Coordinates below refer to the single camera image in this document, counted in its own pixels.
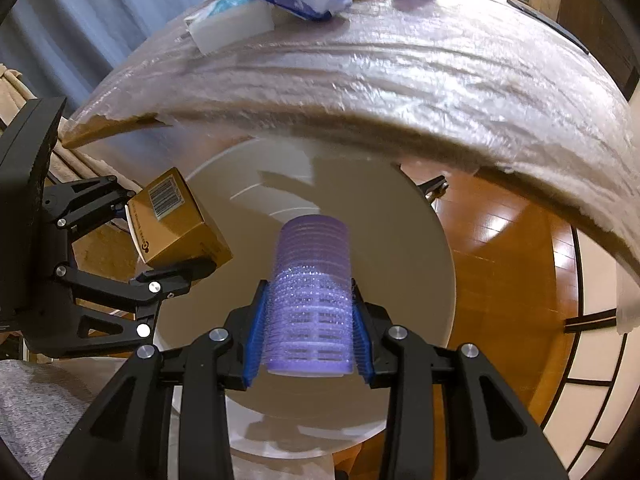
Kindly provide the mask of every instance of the blue curtain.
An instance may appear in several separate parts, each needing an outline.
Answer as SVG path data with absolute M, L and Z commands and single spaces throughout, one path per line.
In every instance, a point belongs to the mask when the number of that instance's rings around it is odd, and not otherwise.
M 0 26 L 0 63 L 39 96 L 78 107 L 169 20 L 202 0 L 19 0 Z

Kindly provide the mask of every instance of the plastic bag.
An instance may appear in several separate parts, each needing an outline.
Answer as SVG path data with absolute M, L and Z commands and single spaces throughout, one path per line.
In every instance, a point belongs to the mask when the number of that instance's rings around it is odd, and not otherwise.
M 207 57 L 179 18 L 101 83 L 65 142 L 160 124 L 174 127 L 90 153 L 141 184 L 267 134 L 488 170 L 640 269 L 628 103 L 592 56 L 506 0 L 356 0 Z

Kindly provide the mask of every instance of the cardboard box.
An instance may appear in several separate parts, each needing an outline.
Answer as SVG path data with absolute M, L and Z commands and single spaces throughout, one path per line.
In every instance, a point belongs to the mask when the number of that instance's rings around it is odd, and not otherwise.
M 196 204 L 171 168 L 127 204 L 127 222 L 140 258 L 150 267 L 208 256 L 218 267 L 232 257 L 216 223 Z

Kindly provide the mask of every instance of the wooden furniture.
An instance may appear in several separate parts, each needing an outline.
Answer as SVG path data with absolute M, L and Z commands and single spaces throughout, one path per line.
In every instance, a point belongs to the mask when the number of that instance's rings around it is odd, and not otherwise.
M 558 23 L 576 35 L 629 100 L 638 67 L 624 32 L 600 0 L 561 0 Z

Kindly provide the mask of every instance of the black mechanical arm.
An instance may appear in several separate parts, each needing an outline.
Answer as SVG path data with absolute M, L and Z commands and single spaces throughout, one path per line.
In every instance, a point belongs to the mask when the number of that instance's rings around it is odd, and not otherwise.
M 63 105 L 28 101 L 0 137 L 0 332 L 21 330 L 31 351 L 52 358 L 132 351 L 152 342 L 162 300 L 186 294 L 216 266 L 190 260 L 129 283 L 77 268 L 72 243 L 116 218 L 135 193 L 115 176 L 44 186 Z

